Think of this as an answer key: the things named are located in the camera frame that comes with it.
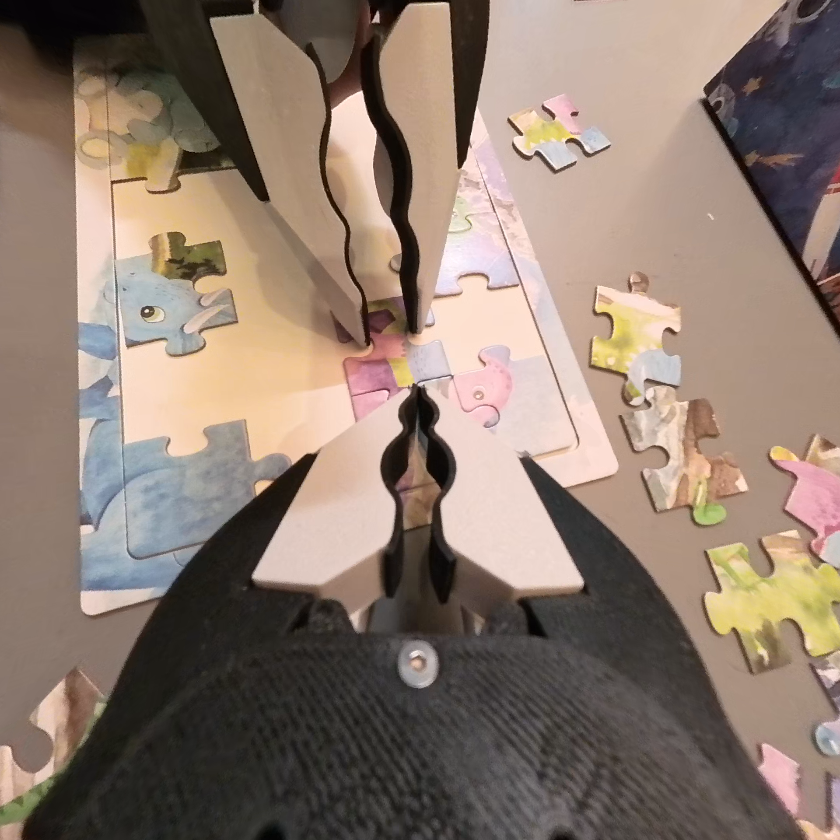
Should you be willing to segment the pale blue yellow puzzle piece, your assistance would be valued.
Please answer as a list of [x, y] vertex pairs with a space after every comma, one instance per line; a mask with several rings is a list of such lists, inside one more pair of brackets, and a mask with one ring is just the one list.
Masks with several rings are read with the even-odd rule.
[[108, 131], [116, 180], [144, 181], [149, 193], [171, 193], [181, 174], [235, 167], [181, 84], [163, 69], [118, 65], [108, 90]]

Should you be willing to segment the pink dinosaur head puzzle piece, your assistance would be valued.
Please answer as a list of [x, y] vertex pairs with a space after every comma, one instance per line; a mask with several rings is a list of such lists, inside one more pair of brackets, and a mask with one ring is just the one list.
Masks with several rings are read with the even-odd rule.
[[455, 374], [458, 401], [468, 417], [521, 453], [546, 455], [571, 447], [576, 435], [547, 359], [512, 359], [508, 346], [479, 351], [481, 367]]

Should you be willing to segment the pink yellow blue puzzle piece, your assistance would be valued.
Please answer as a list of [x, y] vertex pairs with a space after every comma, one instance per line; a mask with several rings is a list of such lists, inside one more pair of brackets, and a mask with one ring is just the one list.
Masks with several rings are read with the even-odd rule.
[[582, 128], [580, 110], [565, 94], [542, 102], [542, 111], [526, 108], [508, 116], [516, 131], [512, 146], [527, 160], [538, 156], [552, 172], [561, 172], [577, 162], [571, 151], [575, 145], [589, 158], [612, 146], [612, 142], [595, 126]]

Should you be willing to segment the pastel purple pink puzzle piece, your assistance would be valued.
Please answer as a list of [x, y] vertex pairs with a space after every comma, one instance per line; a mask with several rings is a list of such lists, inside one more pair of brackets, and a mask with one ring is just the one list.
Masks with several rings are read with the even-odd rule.
[[801, 765], [767, 742], [759, 745], [759, 773], [784, 809], [799, 819], [802, 801]]

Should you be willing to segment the illustrated puzzle box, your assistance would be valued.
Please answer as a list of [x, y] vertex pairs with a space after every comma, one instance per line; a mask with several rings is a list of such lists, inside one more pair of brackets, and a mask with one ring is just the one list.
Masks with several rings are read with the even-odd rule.
[[839, 2], [784, 2], [703, 93], [763, 210], [838, 322]]

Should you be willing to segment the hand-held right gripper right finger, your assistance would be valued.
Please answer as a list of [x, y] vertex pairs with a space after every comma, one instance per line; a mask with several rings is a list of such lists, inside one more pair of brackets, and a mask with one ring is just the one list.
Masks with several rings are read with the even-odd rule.
[[439, 487], [428, 568], [440, 604], [486, 618], [502, 603], [572, 595], [584, 580], [518, 453], [437, 391], [420, 389], [427, 471]]

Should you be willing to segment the purple dinosaur body puzzle piece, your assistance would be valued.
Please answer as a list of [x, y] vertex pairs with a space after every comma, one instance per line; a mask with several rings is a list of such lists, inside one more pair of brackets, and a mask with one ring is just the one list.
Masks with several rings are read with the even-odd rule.
[[[390, 398], [388, 390], [351, 395], [355, 420], [360, 421]], [[427, 469], [427, 436], [421, 430], [409, 446], [407, 467], [395, 488], [402, 500], [404, 528], [411, 530], [429, 525], [440, 489]]]

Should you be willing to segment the blue dinosaur body puzzle piece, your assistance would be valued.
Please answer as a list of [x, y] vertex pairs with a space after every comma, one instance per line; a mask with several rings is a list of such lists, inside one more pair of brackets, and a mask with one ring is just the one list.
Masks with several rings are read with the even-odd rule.
[[122, 447], [127, 543], [136, 560], [190, 548], [256, 496], [256, 484], [291, 466], [288, 456], [252, 459], [243, 419], [204, 429], [206, 446], [170, 455], [168, 437]]

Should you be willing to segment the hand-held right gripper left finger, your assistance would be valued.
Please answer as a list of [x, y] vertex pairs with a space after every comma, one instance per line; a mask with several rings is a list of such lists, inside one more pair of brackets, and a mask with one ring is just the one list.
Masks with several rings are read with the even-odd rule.
[[396, 483], [417, 392], [412, 386], [320, 447], [252, 573], [257, 587], [334, 600], [352, 617], [394, 592], [403, 562]]

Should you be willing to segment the green yellow puzzle piece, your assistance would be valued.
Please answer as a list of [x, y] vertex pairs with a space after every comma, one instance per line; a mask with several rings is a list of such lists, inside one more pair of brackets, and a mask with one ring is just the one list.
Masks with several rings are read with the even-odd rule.
[[801, 534], [793, 529], [760, 540], [773, 571], [758, 574], [741, 542], [706, 550], [719, 590], [704, 594], [703, 604], [714, 631], [735, 633], [755, 675], [791, 662], [780, 625], [800, 628], [805, 651], [822, 657], [839, 649], [839, 576], [829, 563], [814, 564]]

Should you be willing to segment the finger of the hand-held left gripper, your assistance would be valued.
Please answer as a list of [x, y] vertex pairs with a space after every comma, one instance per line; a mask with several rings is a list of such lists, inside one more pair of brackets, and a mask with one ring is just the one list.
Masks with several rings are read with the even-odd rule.
[[374, 179], [397, 232], [408, 329], [424, 330], [469, 141], [469, 38], [459, 2], [369, 2], [361, 52]]
[[332, 108], [322, 63], [263, 14], [213, 17], [211, 28], [268, 202], [318, 265], [311, 278], [353, 340], [368, 345], [366, 298], [350, 261], [350, 226], [330, 190]]

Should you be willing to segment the dinosaur puzzle tray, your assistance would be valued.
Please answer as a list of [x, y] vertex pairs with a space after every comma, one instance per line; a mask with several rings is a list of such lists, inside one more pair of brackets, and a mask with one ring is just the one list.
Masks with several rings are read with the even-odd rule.
[[[170, 455], [189, 455], [206, 446], [206, 427], [243, 419], [252, 459], [282, 454], [293, 463], [352, 424], [343, 360], [372, 351], [333, 321], [234, 168], [181, 174], [180, 187], [167, 193], [114, 178], [109, 88], [122, 64], [163, 69], [140, 35], [76, 44], [80, 608], [88, 616], [160, 597], [203, 544], [145, 560], [129, 553], [124, 445], [165, 437]], [[388, 265], [396, 236], [372, 195], [374, 145], [359, 93], [333, 113], [327, 168], [351, 217], [351, 257], [369, 302], [400, 294]], [[504, 237], [520, 286], [489, 290], [485, 277], [464, 277], [462, 293], [436, 297], [423, 333], [409, 337], [443, 344], [453, 374], [422, 384], [439, 387], [460, 408], [454, 376], [480, 368], [480, 350], [503, 344], [512, 359], [544, 356], [576, 443], [533, 457], [574, 487], [614, 475], [617, 458], [513, 202]], [[230, 289], [238, 315], [236, 324], [206, 330], [206, 346], [184, 356], [168, 355], [164, 341], [128, 347], [123, 336], [117, 261], [148, 254], [151, 237], [164, 232], [181, 232], [190, 245], [222, 242], [227, 273], [196, 288]]]

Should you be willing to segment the green dinosaur brown puzzle piece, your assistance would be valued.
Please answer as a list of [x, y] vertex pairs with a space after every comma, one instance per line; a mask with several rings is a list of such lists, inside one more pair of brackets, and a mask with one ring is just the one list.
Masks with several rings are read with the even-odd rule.
[[63, 773], [100, 718], [106, 697], [79, 669], [72, 669], [42, 699], [29, 722], [51, 742], [45, 765], [34, 772], [23, 770], [12, 748], [1, 747], [1, 838], [22, 837], [26, 818]]

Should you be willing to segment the brown grey puzzle piece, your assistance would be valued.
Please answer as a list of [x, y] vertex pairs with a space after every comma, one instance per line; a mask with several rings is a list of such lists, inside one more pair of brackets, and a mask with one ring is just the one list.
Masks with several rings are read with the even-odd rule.
[[736, 459], [729, 452], [706, 456], [700, 442], [720, 435], [715, 411], [704, 397], [678, 399], [670, 385], [655, 385], [645, 393], [647, 407], [621, 415], [633, 450], [662, 449], [666, 463], [644, 468], [642, 478], [657, 512], [689, 508], [695, 524], [712, 527], [726, 520], [726, 497], [748, 491]]

